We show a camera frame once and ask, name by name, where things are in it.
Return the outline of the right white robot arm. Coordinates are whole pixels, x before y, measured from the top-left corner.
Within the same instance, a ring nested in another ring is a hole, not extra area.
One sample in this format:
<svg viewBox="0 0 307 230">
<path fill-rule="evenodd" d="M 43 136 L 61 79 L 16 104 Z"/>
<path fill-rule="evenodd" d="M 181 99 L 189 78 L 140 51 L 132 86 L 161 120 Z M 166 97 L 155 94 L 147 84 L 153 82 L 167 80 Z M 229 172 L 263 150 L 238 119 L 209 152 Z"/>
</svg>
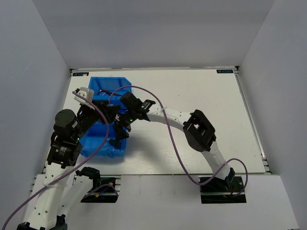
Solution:
<svg viewBox="0 0 307 230">
<path fill-rule="evenodd" d="M 213 178 L 206 180 L 207 185 L 222 192 L 233 187 L 235 171 L 226 163 L 216 142 L 215 129 L 202 111 L 196 109 L 186 113 L 162 108 L 155 101 L 141 101 L 131 92 L 125 93 L 120 102 L 127 110 L 115 118 L 113 128 L 116 135 L 109 141 L 111 146 L 119 147 L 120 141 L 129 137 L 130 125 L 136 120 L 169 125 L 182 131 L 189 146 L 206 159 L 213 172 Z"/>
</svg>

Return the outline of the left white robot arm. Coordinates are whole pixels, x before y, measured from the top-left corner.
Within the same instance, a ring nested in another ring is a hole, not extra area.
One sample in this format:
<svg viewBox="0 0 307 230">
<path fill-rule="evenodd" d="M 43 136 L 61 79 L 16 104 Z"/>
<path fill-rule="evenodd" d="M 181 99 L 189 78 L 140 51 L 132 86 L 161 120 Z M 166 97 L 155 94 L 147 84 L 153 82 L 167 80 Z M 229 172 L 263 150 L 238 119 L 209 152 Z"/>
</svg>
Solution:
<svg viewBox="0 0 307 230">
<path fill-rule="evenodd" d="M 34 194 L 38 199 L 32 214 L 17 229 L 67 229 L 69 209 L 101 187 L 99 170 L 76 164 L 83 148 L 80 140 L 96 122 L 110 125 L 118 110 L 118 105 L 95 101 L 82 104 L 77 113 L 63 109 L 56 114 L 44 186 Z"/>
</svg>

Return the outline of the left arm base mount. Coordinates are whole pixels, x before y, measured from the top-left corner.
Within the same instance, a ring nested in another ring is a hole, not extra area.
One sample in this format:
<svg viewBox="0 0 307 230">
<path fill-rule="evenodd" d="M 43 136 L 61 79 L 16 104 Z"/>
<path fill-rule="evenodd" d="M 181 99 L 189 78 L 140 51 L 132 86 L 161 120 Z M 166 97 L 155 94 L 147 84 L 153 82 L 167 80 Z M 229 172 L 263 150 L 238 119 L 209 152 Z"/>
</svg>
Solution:
<svg viewBox="0 0 307 230">
<path fill-rule="evenodd" d="M 101 176 L 100 182 L 83 197 L 81 203 L 114 204 L 117 202 L 121 176 Z"/>
</svg>

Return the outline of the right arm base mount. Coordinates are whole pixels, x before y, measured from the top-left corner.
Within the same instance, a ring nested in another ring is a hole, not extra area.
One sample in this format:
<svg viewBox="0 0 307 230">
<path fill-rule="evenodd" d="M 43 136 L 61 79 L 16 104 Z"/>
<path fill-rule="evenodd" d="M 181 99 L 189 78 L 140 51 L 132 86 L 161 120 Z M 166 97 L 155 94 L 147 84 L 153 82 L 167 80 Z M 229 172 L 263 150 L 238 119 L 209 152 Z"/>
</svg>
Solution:
<svg viewBox="0 0 307 230">
<path fill-rule="evenodd" d="M 235 176 L 229 187 L 220 179 L 213 179 L 206 185 L 200 186 L 202 204 L 243 204 L 246 203 L 244 184 L 241 176 Z"/>
</svg>

